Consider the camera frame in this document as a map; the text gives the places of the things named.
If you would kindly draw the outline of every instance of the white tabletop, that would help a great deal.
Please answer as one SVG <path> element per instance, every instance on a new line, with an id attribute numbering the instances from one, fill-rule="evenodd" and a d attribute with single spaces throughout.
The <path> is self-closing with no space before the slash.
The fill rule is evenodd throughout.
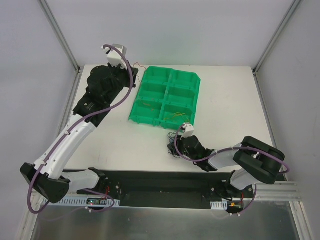
<path id="1" fill-rule="evenodd" d="M 87 78 L 93 68 L 84 67 L 74 106 L 83 97 Z M 208 149 L 222 149 L 252 136 L 272 145 L 262 104 L 250 67 L 237 66 L 160 66 L 197 73 L 201 79 L 194 135 Z M 139 68 L 142 78 L 144 69 Z M 74 153 L 66 169 L 204 172 L 192 162 L 174 158 L 168 153 L 170 129 L 128 120 L 140 83 L 129 98 L 113 109 L 99 127 L 89 135 Z M 127 88 L 118 95 L 119 102 Z M 223 172 L 238 169 L 223 168 Z"/>

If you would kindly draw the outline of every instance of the red wire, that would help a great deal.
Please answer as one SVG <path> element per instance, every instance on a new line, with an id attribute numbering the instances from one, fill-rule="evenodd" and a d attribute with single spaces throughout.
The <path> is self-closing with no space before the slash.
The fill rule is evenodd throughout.
<path id="1" fill-rule="evenodd" d="M 108 195 L 109 191 L 110 191 L 110 188 L 109 188 L 109 186 L 107 186 L 107 187 L 105 188 L 105 195 Z"/>
<path id="2" fill-rule="evenodd" d="M 144 68 L 144 69 L 147 71 L 147 68 L 146 68 L 145 66 L 141 66 L 138 62 L 136 62 L 135 64 L 133 64 L 133 66 L 132 66 L 132 67 L 134 68 L 136 64 L 138 64 L 138 65 L 139 65 L 139 67 Z"/>
<path id="3" fill-rule="evenodd" d="M 240 201 L 240 203 L 242 203 L 244 201 L 244 198 L 245 198 L 245 195 L 244 195 L 243 192 L 241 192 L 241 201 Z"/>

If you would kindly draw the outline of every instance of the cable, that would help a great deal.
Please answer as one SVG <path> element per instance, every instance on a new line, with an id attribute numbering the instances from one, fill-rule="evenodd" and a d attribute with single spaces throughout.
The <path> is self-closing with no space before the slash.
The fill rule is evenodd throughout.
<path id="1" fill-rule="evenodd" d="M 176 134 L 175 134 L 175 137 L 174 137 L 174 148 L 176 150 L 176 152 L 179 154 L 179 156 L 187 161 L 190 161 L 190 162 L 194 162 L 194 163 L 197 163 L 197 162 L 202 162 L 202 161 L 205 161 L 205 160 L 209 160 L 210 158 L 212 157 L 215 157 L 216 155 L 220 154 L 220 153 L 223 153 L 223 152 L 227 152 L 227 151 L 234 151 L 234 150 L 250 150 L 250 151 L 254 151 L 254 152 L 257 152 L 257 153 L 260 153 L 262 155 L 265 155 L 266 157 L 276 161 L 277 163 L 285 166 L 286 170 L 285 171 L 281 171 L 279 172 L 279 174 L 286 174 L 288 172 L 290 172 L 290 167 L 288 166 L 288 164 L 286 164 L 284 161 L 281 161 L 280 159 L 276 158 L 275 156 L 272 156 L 271 154 L 265 152 L 265 151 L 262 151 L 260 149 L 257 149 L 257 148 L 254 148 L 254 147 L 249 147 L 249 146 L 234 146 L 234 147 L 227 147 L 227 148 L 224 148 L 224 149 L 221 149 L 219 151 L 215 151 L 213 154 L 211 154 L 210 156 L 207 156 L 207 157 L 204 157 L 204 158 L 201 158 L 201 159 L 197 159 L 197 160 L 193 160 L 193 159 L 190 159 L 188 157 L 185 157 L 181 154 L 181 152 L 179 151 L 178 149 L 178 146 L 177 146 L 177 138 L 178 138 L 178 133 L 181 131 L 181 128 L 184 126 L 185 124 L 183 123 L 179 128 L 178 130 L 176 131 Z"/>
<path id="2" fill-rule="evenodd" d="M 133 74 L 132 74 L 132 70 L 131 70 L 131 66 L 128 62 L 128 60 L 125 58 L 125 56 L 114 46 L 111 46 L 111 45 L 108 45 L 108 44 L 105 44 L 103 45 L 103 49 L 105 48 L 110 48 L 114 51 L 116 51 L 120 56 L 121 58 L 123 59 L 123 61 L 125 62 L 125 65 L 126 65 L 126 68 L 127 68 L 127 71 L 128 71 L 128 75 L 129 75 L 129 78 L 130 78 L 130 87 L 129 87 L 129 90 L 128 92 L 126 93 L 126 95 L 124 96 L 124 98 L 119 101 L 118 103 L 116 103 L 115 105 L 113 106 L 110 106 L 106 109 L 103 109 L 103 110 L 100 110 L 100 111 L 96 111 L 96 112 L 93 112 L 91 114 L 88 114 L 87 116 L 84 116 L 83 118 L 81 118 L 80 120 L 78 120 L 75 124 L 73 124 L 67 131 L 64 135 L 62 135 L 62 137 L 57 141 L 57 143 L 53 146 L 53 148 L 50 150 L 50 152 L 48 153 L 48 155 L 46 156 L 46 158 L 43 160 L 43 164 L 38 168 L 38 170 L 35 172 L 31 182 L 30 182 L 30 185 L 29 185 L 29 189 L 28 189 L 28 195 L 27 195 L 27 206 L 28 206 L 28 209 L 31 213 L 33 214 L 39 214 L 41 213 L 46 207 L 47 205 L 49 204 L 49 201 L 42 207 L 40 208 L 38 211 L 35 211 L 33 208 L 32 208 L 32 205 L 31 205 L 31 193 L 32 193 L 32 189 L 34 187 L 34 184 L 35 184 L 35 181 L 39 175 L 39 173 L 41 172 L 42 168 L 44 167 L 44 164 L 46 164 L 48 162 L 48 160 L 50 159 L 51 155 L 55 152 L 55 150 L 58 148 L 58 146 L 62 143 L 62 141 L 69 135 L 69 133 L 78 125 L 80 124 L 81 122 L 83 122 L 84 120 L 88 119 L 88 118 L 91 118 L 95 115 L 98 115 L 98 114 L 103 114 L 103 113 L 106 113 L 106 112 L 109 112 L 110 110 L 120 106 L 130 95 L 131 91 L 132 91 L 132 88 L 134 86 L 134 77 L 133 77 Z"/>
<path id="3" fill-rule="evenodd" d="M 147 71 L 147 68 L 146 68 L 145 66 L 141 66 L 138 62 L 136 62 L 135 64 L 133 64 L 132 67 L 134 68 L 136 64 L 138 64 L 140 68 L 143 68 L 143 69 L 145 69 L 145 70 Z"/>
<path id="4" fill-rule="evenodd" d="M 254 202 L 254 200 L 256 199 L 256 196 L 257 196 L 257 184 L 254 185 L 254 194 L 253 194 L 253 197 L 252 197 L 252 200 L 251 202 L 249 202 L 249 204 L 240 212 L 241 214 L 246 211 L 251 205 L 252 203 Z"/>

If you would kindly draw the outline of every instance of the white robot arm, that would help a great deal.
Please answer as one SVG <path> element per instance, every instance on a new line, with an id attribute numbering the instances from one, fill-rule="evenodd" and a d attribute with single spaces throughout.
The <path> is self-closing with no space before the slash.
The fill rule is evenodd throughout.
<path id="1" fill-rule="evenodd" d="M 74 108 L 64 130 L 34 164 L 24 163 L 20 168 L 26 181 L 51 203 L 59 202 L 69 192 L 82 189 L 101 192 L 106 187 L 106 176 L 95 168 L 80 172 L 63 172 L 80 144 L 109 113 L 105 110 L 110 108 L 110 104 L 123 88 L 136 87 L 138 69 L 128 64 L 131 67 L 132 84 L 127 64 L 118 53 L 124 57 L 127 49 L 118 44 L 110 47 L 104 45 L 102 49 L 106 52 L 109 63 L 107 66 L 97 66 L 91 71 L 87 79 L 86 93 Z"/>
<path id="2" fill-rule="evenodd" d="M 284 163 L 285 155 L 280 150 L 254 137 L 246 136 L 241 143 L 233 147 L 214 150 L 204 148 L 193 132 L 194 128 L 190 123 L 180 126 L 174 141 L 168 145 L 173 156 L 191 161 L 206 172 L 237 165 L 242 167 L 231 172 L 228 180 L 222 183 L 219 188 L 221 196 L 232 198 L 246 187 L 259 182 L 274 184 L 281 165 L 287 168 L 286 172 L 289 171 L 289 166 Z"/>

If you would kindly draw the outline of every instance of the green compartment tray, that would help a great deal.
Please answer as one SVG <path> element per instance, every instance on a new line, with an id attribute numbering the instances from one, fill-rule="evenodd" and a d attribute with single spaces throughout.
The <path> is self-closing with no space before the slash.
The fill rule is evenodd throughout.
<path id="1" fill-rule="evenodd" d="M 200 78 L 194 72 L 150 66 L 145 71 L 129 116 L 138 124 L 177 130 L 195 123 Z"/>

